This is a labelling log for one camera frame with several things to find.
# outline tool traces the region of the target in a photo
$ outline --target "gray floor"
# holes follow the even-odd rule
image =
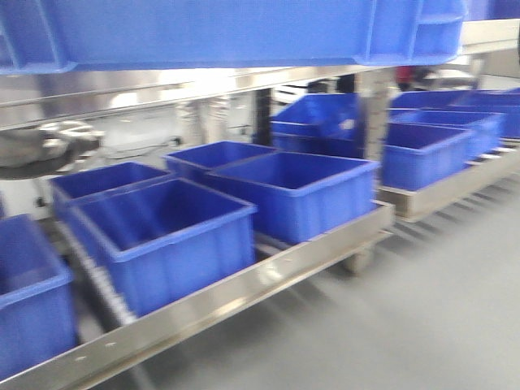
[[[519,216],[513,175],[98,390],[518,390]]]

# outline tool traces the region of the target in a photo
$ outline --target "metal frame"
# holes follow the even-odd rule
[[[394,223],[393,211],[376,202],[373,211],[350,223],[6,379],[0,389],[91,388],[382,240]],[[92,275],[85,261],[76,258],[76,264]]]
[[[492,154],[483,154],[464,171],[418,191],[380,187],[378,199],[396,205],[396,215],[406,222],[417,222],[518,169],[520,149],[499,148]]]

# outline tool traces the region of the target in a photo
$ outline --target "plastic storage bin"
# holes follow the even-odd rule
[[[465,166],[470,132],[410,123],[390,123],[383,152],[383,185],[415,191]]]
[[[129,184],[150,185],[173,177],[168,171],[148,167],[138,162],[122,162],[108,167],[82,171],[50,180],[54,199],[54,212],[67,219],[67,210],[90,202],[100,192],[109,194],[127,191]]]
[[[256,230],[296,244],[372,210],[379,164],[278,153],[208,173],[213,185],[258,205]]]
[[[520,18],[520,2],[518,0],[492,0],[493,19],[514,19]]]
[[[71,224],[137,315],[254,262],[247,202],[182,179],[96,197],[71,209]]]
[[[466,0],[467,20],[493,19],[495,0]]]
[[[75,346],[71,281],[27,215],[0,220],[0,379]]]
[[[293,134],[272,134],[273,146],[286,152],[323,154],[326,156],[360,158],[362,149],[353,140]]]
[[[473,130],[468,143],[467,158],[472,160],[501,144],[503,114],[463,111],[416,110],[392,118],[393,123],[433,124]]]
[[[505,115],[502,133],[506,138],[520,138],[520,94],[480,91],[449,107],[454,111],[496,112]]]
[[[271,117],[271,131],[300,137],[342,133],[353,139],[358,131],[360,104],[356,93],[312,93]]]
[[[221,141],[170,153],[164,159],[168,168],[182,177],[205,183],[204,175],[212,169],[273,152],[275,148],[268,146]]]
[[[392,101],[392,108],[441,108],[455,103],[469,91],[404,92]]]
[[[445,63],[465,15],[463,0],[3,0],[0,72]]]

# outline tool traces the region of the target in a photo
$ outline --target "stainless steel shelf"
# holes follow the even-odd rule
[[[88,119],[377,69],[360,65],[0,76],[0,130]]]
[[[417,222],[451,203],[493,184],[520,169],[517,144],[485,154],[464,171],[418,191],[380,187],[378,199],[396,206],[396,215],[406,222]]]
[[[461,33],[462,54],[481,54],[515,49],[520,19],[465,22]]]
[[[382,240],[393,206],[275,254],[235,275],[129,321],[104,336],[0,382],[1,390],[87,389]]]

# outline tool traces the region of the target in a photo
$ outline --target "red object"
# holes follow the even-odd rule
[[[413,71],[412,67],[397,67],[396,68],[396,81],[400,83],[411,83]]]

